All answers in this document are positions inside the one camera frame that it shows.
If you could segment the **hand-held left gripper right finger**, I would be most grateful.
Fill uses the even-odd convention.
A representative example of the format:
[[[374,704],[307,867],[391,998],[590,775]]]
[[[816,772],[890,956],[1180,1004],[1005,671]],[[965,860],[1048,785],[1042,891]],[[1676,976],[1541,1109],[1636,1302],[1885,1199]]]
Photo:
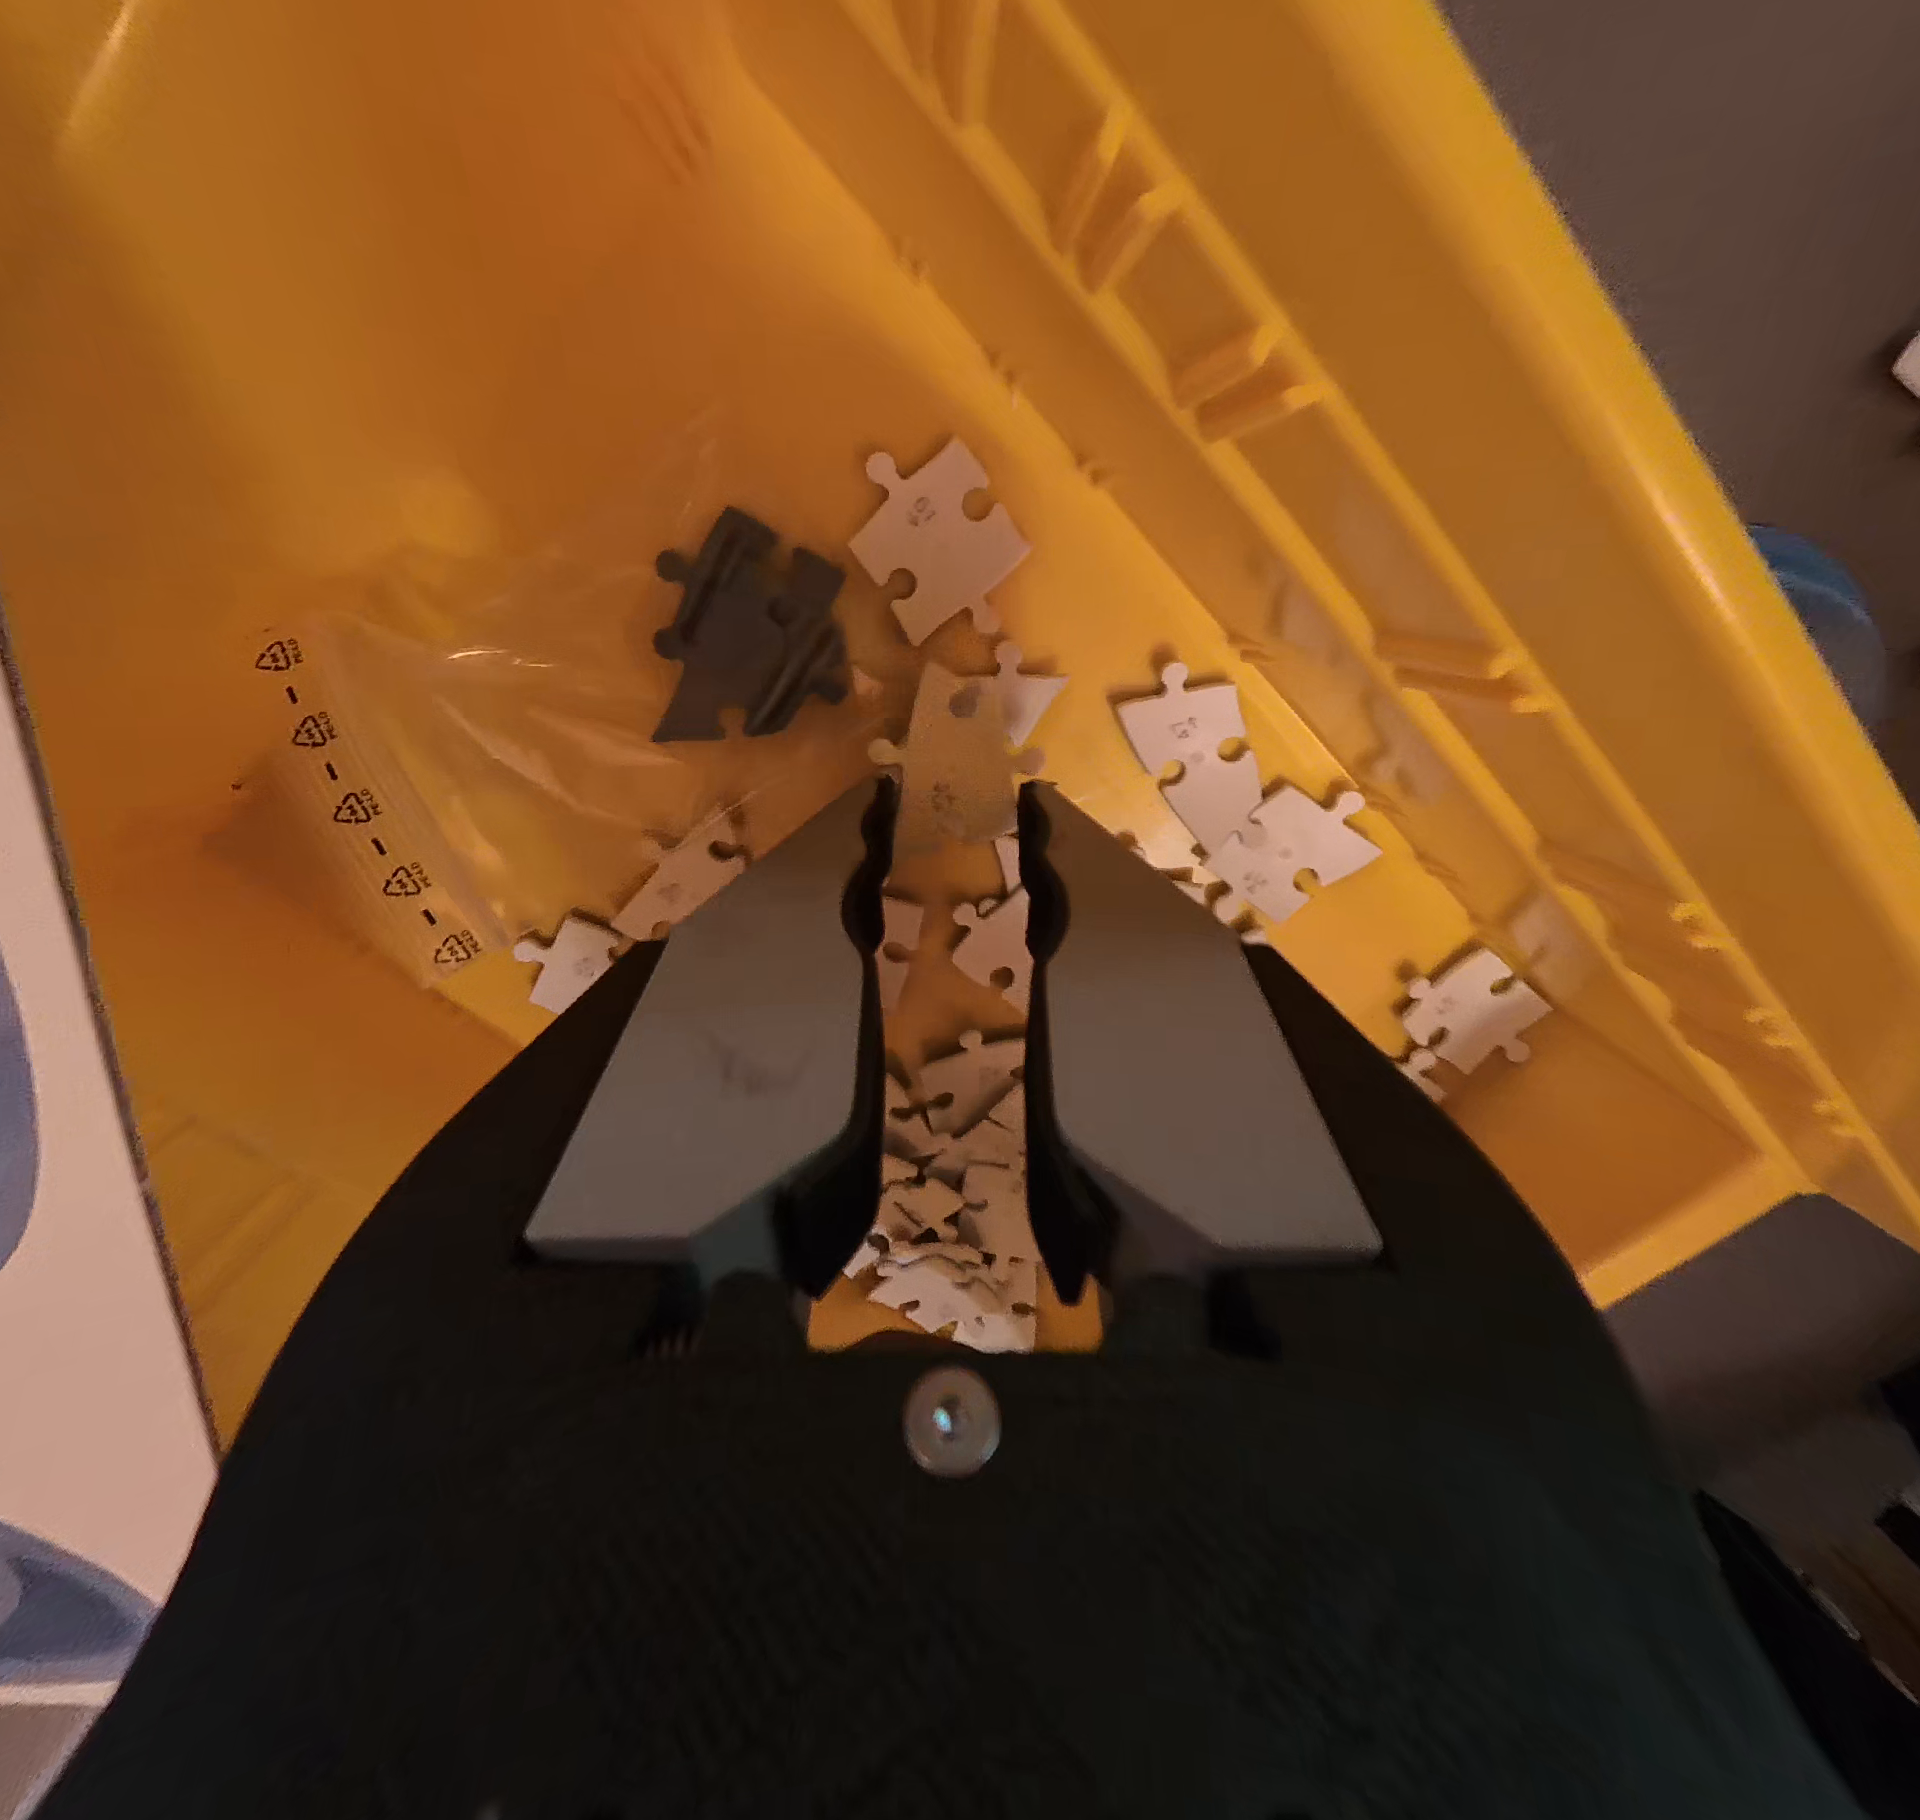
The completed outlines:
[[[1382,1235],[1247,949],[1054,785],[1018,799],[1026,1215],[1065,1305]]]

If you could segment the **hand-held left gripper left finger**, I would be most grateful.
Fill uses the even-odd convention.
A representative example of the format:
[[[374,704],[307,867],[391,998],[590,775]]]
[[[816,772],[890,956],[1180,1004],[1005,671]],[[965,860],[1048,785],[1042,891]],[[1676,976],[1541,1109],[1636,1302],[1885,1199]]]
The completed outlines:
[[[655,949],[525,1224],[555,1260],[821,1296],[875,1213],[880,888],[897,783],[864,781]]]

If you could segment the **single curved puzzle piece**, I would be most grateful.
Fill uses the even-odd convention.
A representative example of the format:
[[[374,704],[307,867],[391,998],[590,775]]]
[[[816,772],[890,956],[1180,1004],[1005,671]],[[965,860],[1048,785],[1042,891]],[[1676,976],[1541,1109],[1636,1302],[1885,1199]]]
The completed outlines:
[[[920,669],[907,726],[872,738],[867,758],[897,783],[894,860],[1014,833],[1021,785],[1043,773],[1039,747],[1013,744],[996,684],[937,661]]]

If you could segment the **yellow plastic bin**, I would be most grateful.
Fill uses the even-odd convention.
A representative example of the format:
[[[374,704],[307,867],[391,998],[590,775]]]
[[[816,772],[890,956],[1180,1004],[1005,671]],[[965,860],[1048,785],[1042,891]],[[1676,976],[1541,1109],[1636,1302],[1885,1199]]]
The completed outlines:
[[[1194,885],[1231,682],[1379,858],[1265,931],[1598,1305],[1798,1198],[1915,1248],[1915,822],[1434,0],[3,0],[3,613],[219,1445],[541,1027],[222,858],[244,640],[450,471],[718,494],[653,651],[764,852],[925,656]]]

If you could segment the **blue plastic ball stand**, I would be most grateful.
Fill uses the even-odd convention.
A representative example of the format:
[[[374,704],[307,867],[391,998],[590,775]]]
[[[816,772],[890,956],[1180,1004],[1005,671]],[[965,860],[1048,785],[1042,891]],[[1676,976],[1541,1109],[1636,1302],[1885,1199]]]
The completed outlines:
[[[1809,536],[1763,522],[1745,532],[1849,708],[1868,731],[1880,729],[1888,654],[1857,581]]]

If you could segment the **clear plastic bag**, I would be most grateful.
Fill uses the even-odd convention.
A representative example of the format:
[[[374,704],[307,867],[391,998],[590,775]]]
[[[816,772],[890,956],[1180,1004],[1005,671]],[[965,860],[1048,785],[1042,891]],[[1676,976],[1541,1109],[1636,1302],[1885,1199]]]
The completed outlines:
[[[751,841],[723,760],[653,741],[677,684],[655,559],[716,510],[694,469],[533,529],[456,474],[410,483],[360,555],[297,568],[247,633],[222,858],[478,1013],[529,1015],[564,927],[610,955],[663,938]]]

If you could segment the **printed white card sheet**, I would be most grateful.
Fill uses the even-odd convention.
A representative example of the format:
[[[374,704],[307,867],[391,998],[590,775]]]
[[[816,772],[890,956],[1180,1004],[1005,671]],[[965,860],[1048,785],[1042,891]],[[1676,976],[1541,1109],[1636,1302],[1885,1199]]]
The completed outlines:
[[[11,695],[1,737],[3,1703],[97,1708],[216,1447]]]

